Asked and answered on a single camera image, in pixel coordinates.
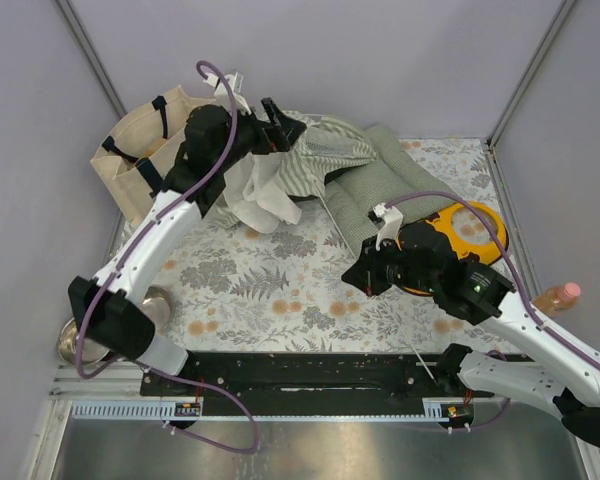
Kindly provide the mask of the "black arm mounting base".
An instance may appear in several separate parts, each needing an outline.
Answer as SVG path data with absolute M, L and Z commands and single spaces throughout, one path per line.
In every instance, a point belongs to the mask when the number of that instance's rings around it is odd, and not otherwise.
M 412 354 L 198 352 L 181 372 L 182 382 L 147 373 L 140 394 L 220 398 L 241 412 L 248 410 L 246 400 L 265 397 L 464 399 L 466 387 L 439 372 L 437 360 Z

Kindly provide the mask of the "green striped pet tent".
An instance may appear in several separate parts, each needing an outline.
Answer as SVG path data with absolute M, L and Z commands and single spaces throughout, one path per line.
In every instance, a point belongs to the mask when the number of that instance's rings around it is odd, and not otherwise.
M 378 158 L 365 133 L 330 115 L 287 113 L 306 124 L 289 152 L 249 154 L 224 174 L 226 187 L 208 212 L 210 222 L 230 228 L 241 222 L 259 233 L 272 233 L 282 223 L 296 225 L 302 215 L 294 199 L 322 197 L 326 177 Z

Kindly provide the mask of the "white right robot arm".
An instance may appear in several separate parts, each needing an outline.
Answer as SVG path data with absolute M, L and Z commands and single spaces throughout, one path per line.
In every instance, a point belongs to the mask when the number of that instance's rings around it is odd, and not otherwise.
M 442 393 L 468 388 L 526 403 L 600 448 L 600 352 L 540 312 L 491 266 L 459 259 L 444 234 L 416 223 L 395 239 L 368 238 L 341 279 L 368 296 L 392 287 L 428 294 L 447 315 L 491 331 L 539 366 L 450 346 L 444 352 L 450 362 L 435 371 Z

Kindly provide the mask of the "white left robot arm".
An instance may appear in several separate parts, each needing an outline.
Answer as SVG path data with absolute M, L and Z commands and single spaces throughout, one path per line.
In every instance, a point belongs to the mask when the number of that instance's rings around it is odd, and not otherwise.
M 304 122 L 287 116 L 270 98 L 259 119 L 228 106 L 195 108 L 184 139 L 153 206 L 119 253 L 92 278 L 76 277 L 68 288 L 78 340 L 90 339 L 145 368 L 161 371 L 176 395 L 196 386 L 188 351 L 157 331 L 141 305 L 154 277 L 182 237 L 210 210 L 224 190 L 223 175 L 247 155 L 290 151 L 304 134 Z

